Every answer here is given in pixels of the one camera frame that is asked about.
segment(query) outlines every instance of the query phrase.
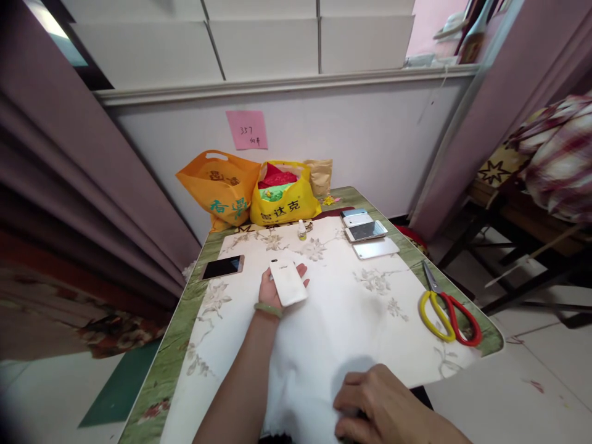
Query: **scissor blade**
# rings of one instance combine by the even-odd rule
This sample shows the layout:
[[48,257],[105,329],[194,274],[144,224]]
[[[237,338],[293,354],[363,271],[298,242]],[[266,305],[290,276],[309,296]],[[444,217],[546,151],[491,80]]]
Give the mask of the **scissor blade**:
[[427,277],[427,283],[430,286],[430,290],[432,290],[434,293],[442,293],[442,290],[440,290],[440,286],[438,285],[438,282],[436,282],[436,278],[434,277],[434,275],[432,274],[432,270],[430,270],[427,261],[423,261],[424,264],[424,271],[425,271],[425,276]]

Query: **red scissors handle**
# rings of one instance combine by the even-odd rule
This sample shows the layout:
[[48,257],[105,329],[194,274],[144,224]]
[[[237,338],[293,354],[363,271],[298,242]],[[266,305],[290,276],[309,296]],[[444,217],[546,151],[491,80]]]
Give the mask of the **red scissors handle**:
[[[456,334],[456,340],[463,345],[467,345],[468,347],[478,346],[481,343],[483,334],[481,333],[481,327],[479,327],[479,323],[475,317],[470,313],[469,310],[466,309],[463,304],[458,302],[452,296],[449,296],[446,293],[440,293],[440,296],[446,300],[446,305],[448,305],[448,311],[450,312],[450,324],[452,325],[452,330],[454,330],[454,333]],[[454,308],[452,308],[452,305],[458,308],[458,310],[469,320],[471,327],[473,328],[473,338],[471,340],[466,340],[462,337],[458,328],[456,312],[454,311]]]

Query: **pink sticky note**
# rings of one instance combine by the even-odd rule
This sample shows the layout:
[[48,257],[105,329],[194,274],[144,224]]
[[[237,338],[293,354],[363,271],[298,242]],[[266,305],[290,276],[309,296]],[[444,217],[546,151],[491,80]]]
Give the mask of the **pink sticky note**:
[[226,111],[237,150],[267,149],[263,111]]

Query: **wall molding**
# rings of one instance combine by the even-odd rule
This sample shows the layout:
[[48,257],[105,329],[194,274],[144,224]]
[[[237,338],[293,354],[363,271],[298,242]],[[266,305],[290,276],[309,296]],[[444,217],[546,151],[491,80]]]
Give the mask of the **wall molding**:
[[155,88],[95,91],[94,94],[104,107],[156,104],[191,101],[209,97],[242,96],[298,91],[307,89],[338,88],[365,84],[399,83],[421,80],[436,80],[474,76],[479,65],[452,65],[438,68],[404,68],[364,73],[337,75],[316,75],[286,80],[224,82],[182,88]]

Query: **tiled floor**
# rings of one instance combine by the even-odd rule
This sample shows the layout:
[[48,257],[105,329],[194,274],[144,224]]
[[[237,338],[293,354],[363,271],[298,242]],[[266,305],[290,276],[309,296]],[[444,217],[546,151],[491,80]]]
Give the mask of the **tiled floor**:
[[[503,241],[492,230],[487,239]],[[451,244],[446,237],[431,243],[434,260]],[[487,249],[487,254],[493,261],[504,251]],[[516,285],[541,270],[535,264],[512,273],[510,280]],[[498,285],[483,288],[491,278],[466,253],[446,272],[478,296],[478,305],[504,294]],[[573,287],[554,287],[540,297],[592,305],[589,290]],[[478,444],[592,443],[592,326],[568,330],[552,313],[521,309],[492,319],[508,338],[505,350],[427,386],[434,409]],[[20,434],[17,441],[116,443],[123,423],[77,427],[120,359],[93,360],[80,353],[0,363],[0,399]]]
[[[490,242],[504,242],[493,230]],[[437,262],[452,240],[430,244]],[[506,251],[483,249],[490,263]],[[540,264],[509,275],[513,285],[542,272]],[[446,272],[477,296],[483,306],[504,294],[498,285],[484,288],[491,277],[463,253]],[[537,298],[592,305],[592,292],[552,287]],[[506,336],[504,351],[454,377],[426,387],[434,410],[457,425],[473,442],[591,443],[592,326],[569,330],[552,313],[510,309],[491,317]]]
[[123,355],[94,360],[90,353],[0,365],[0,402],[14,442],[111,444],[124,423],[78,429],[78,424]]

